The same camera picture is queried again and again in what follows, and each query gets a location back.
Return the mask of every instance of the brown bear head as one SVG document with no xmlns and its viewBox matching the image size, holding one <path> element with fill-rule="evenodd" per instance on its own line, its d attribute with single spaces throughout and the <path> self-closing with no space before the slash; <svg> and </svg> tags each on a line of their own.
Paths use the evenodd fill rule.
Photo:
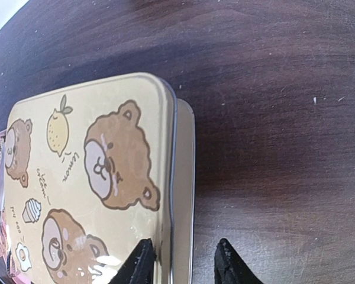
<svg viewBox="0 0 355 284">
<path fill-rule="evenodd" d="M 97 258 L 108 255 L 107 247 L 98 237 L 86 235 L 67 211 L 49 211 L 41 240 L 43 261 L 55 283 L 91 283 L 101 275 Z"/>
<path fill-rule="evenodd" d="M 16 120 L 7 131 L 5 140 L 5 168 L 14 180 L 20 180 L 23 188 L 28 186 L 28 164 L 30 158 L 31 120 Z"/>
<path fill-rule="evenodd" d="M 138 201 L 152 211 L 160 206 L 159 189 L 150 179 L 150 147 L 138 126 L 140 116 L 136 102 L 127 101 L 88 128 L 85 170 L 92 191 L 111 209 L 127 209 Z"/>
</svg>

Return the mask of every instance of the bear face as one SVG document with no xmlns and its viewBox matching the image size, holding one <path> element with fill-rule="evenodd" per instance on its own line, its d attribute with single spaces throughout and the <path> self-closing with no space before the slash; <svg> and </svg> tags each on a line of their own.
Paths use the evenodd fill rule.
<svg viewBox="0 0 355 284">
<path fill-rule="evenodd" d="M 55 283 L 91 283 L 101 275 L 98 258 L 108 255 L 107 247 L 98 237 L 86 235 L 67 211 L 49 211 L 41 240 L 43 261 Z"/>
<path fill-rule="evenodd" d="M 118 112 L 102 115 L 88 128 L 85 170 L 92 191 L 111 209 L 125 210 L 138 201 L 157 211 L 160 192 L 150 179 L 150 147 L 138 126 L 141 111 L 127 101 Z"/>
<path fill-rule="evenodd" d="M 31 120 L 16 120 L 7 131 L 5 140 L 5 168 L 14 180 L 20 180 L 23 188 L 28 187 L 28 164 L 30 158 Z"/>
</svg>

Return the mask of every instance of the lemon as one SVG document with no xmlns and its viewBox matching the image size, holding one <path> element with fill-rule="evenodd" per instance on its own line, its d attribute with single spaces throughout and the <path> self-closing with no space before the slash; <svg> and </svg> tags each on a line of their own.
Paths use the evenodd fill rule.
<svg viewBox="0 0 355 284">
<path fill-rule="evenodd" d="M 55 152 L 60 157 L 65 150 L 69 141 L 69 123 L 66 114 L 69 114 L 73 109 L 66 106 L 66 95 L 63 95 L 60 102 L 60 111 L 54 109 L 53 114 L 47 122 L 47 144 L 52 152 Z"/>
</svg>

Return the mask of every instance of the wooden table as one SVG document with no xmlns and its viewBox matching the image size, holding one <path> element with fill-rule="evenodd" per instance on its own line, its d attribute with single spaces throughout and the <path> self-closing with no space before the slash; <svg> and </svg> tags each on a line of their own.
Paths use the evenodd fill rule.
<svg viewBox="0 0 355 284">
<path fill-rule="evenodd" d="M 30 1 L 0 32 L 0 130 L 138 71 L 195 111 L 194 283 L 221 237 L 265 283 L 355 283 L 355 0 Z"/>
</svg>

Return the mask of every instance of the ice cream illustration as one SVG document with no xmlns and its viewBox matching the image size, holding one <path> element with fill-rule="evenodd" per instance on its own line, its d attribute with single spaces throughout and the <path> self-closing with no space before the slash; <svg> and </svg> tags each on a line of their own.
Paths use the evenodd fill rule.
<svg viewBox="0 0 355 284">
<path fill-rule="evenodd" d="M 35 223 L 38 222 L 41 215 L 41 203 L 36 201 L 34 198 L 30 198 L 25 202 L 25 208 L 22 212 L 22 219 L 25 223 Z"/>
<path fill-rule="evenodd" d="M 22 271 L 27 271 L 29 268 L 31 268 L 31 262 L 29 258 L 29 250 L 26 246 L 24 246 L 21 243 L 17 244 L 16 248 L 16 256 L 18 259 L 18 262 L 20 263 L 20 268 Z"/>
<path fill-rule="evenodd" d="M 57 153 L 59 157 L 69 141 L 69 123 L 66 115 L 73 111 L 71 106 L 66 106 L 66 102 L 66 95 L 63 95 L 60 101 L 60 110 L 54 109 L 47 122 L 47 144 L 50 150 Z"/>
</svg>

